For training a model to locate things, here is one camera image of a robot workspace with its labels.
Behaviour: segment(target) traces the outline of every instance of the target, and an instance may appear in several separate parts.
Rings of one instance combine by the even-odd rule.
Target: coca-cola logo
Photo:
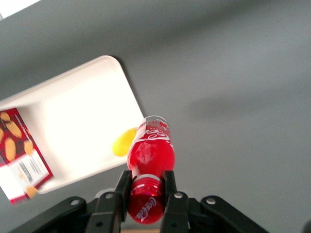
[[[159,130],[146,130],[143,132],[139,139],[136,142],[142,142],[147,140],[167,140],[169,141],[170,138],[163,132],[160,132]]]
[[[146,217],[148,217],[148,213],[153,206],[156,206],[156,200],[153,197],[150,197],[147,203],[138,212],[138,214],[136,215],[136,218],[143,221]]]

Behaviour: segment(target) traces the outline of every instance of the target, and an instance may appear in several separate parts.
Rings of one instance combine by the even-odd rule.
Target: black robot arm
[[[89,203],[68,198],[10,233],[119,233],[131,183],[131,171],[124,171],[114,191]],[[165,195],[161,233],[267,233],[220,197],[188,198],[177,190],[173,171],[165,173]]]

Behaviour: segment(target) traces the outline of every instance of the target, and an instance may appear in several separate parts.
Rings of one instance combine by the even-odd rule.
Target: barcode
[[[26,168],[26,166],[24,165],[24,163],[19,162],[18,164],[20,165],[21,169],[23,169],[28,181],[31,183],[33,181],[33,177],[30,175],[30,173],[29,173],[28,169]]]

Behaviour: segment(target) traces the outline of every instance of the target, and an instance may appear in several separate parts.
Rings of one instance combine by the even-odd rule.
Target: cookie image
[[[21,131],[18,128],[18,126],[15,124],[15,122],[11,121],[9,123],[6,123],[5,125],[15,137],[21,138]]]
[[[36,194],[38,193],[38,190],[34,186],[28,186],[26,188],[26,194],[30,197],[33,198]]]
[[[34,145],[33,142],[30,140],[24,141],[24,150],[26,154],[32,155],[34,151]]]
[[[0,129],[0,144],[2,142],[3,136],[4,136],[4,132],[2,129]]]
[[[22,172],[21,168],[19,167],[18,168],[18,177],[21,179],[21,180],[26,180],[27,178],[25,177],[24,173]]]
[[[1,120],[6,121],[6,122],[11,121],[10,116],[5,112],[0,113],[0,118]]]
[[[13,161],[16,158],[16,146],[13,139],[8,137],[4,142],[5,156],[8,161]]]

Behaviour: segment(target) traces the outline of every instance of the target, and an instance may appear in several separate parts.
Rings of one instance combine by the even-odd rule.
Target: red plastic bottle
[[[133,184],[129,215],[138,223],[157,222],[164,213],[164,173],[173,170],[175,153],[165,119],[148,116],[138,127],[128,153],[127,165]]]

